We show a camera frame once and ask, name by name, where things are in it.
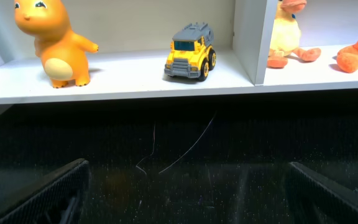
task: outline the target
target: black tire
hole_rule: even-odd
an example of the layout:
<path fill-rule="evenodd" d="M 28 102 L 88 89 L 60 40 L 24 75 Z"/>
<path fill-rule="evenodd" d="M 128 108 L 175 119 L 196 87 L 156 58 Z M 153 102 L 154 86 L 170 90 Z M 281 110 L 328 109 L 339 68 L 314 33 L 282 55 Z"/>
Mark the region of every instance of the black tire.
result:
<path fill-rule="evenodd" d="M 215 65 L 216 65 L 216 52 L 214 49 L 211 49 L 209 51 L 209 55 L 208 55 L 208 63 L 209 63 L 209 71 L 214 70 Z"/>
<path fill-rule="evenodd" d="M 204 59 L 203 64 L 201 66 L 201 75 L 198 77 L 199 81 L 205 81 L 209 74 L 209 63 L 206 59 Z"/>

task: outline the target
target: shelf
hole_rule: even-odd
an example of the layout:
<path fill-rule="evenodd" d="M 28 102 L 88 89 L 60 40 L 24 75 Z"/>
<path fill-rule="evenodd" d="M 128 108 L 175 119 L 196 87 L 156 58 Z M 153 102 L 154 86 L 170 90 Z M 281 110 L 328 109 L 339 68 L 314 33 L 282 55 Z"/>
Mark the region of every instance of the shelf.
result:
<path fill-rule="evenodd" d="M 266 69 L 264 88 L 268 91 L 358 88 L 358 71 L 345 73 L 336 64 L 336 55 L 345 46 L 320 47 L 321 57 L 312 63 L 303 63 L 289 56 L 288 65 L 284 69 Z"/>
<path fill-rule="evenodd" d="M 0 67 L 0 104 L 156 98 L 247 93 L 253 88 L 232 50 L 217 50 L 217 64 L 204 82 L 163 74 L 168 51 L 89 55 L 91 83 L 54 89 L 40 60 Z"/>

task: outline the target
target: truck cab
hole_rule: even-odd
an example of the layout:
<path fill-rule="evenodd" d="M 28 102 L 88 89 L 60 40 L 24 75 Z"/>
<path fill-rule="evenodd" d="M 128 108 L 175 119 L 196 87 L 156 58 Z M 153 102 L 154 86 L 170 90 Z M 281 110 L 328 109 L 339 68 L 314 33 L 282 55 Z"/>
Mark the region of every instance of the truck cab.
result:
<path fill-rule="evenodd" d="M 172 38 L 165 74 L 206 80 L 216 64 L 213 41 L 214 34 L 208 24 L 187 25 Z"/>

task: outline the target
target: ribbed black rubber pad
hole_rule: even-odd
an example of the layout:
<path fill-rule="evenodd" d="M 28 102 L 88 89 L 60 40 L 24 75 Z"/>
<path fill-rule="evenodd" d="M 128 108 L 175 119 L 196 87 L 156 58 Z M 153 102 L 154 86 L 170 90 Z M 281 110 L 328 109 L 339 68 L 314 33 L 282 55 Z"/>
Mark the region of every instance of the ribbed black rubber pad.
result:
<path fill-rule="evenodd" d="M 0 224 L 78 223 L 89 184 L 89 162 L 71 162 L 1 201 Z"/>
<path fill-rule="evenodd" d="M 289 166 L 285 193 L 295 223 L 358 224 L 357 193 L 297 162 Z"/>

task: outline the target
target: black speckled countertop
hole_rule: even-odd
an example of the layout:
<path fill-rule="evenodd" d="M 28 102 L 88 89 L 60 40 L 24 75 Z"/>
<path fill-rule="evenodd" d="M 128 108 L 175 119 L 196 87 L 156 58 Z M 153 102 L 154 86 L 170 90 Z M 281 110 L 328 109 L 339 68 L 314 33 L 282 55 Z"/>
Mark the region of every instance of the black speckled countertop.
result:
<path fill-rule="evenodd" d="M 0 199 L 77 158 L 92 176 L 81 223 L 293 223 L 289 162 L 358 190 L 358 90 L 15 105 L 0 116 Z"/>

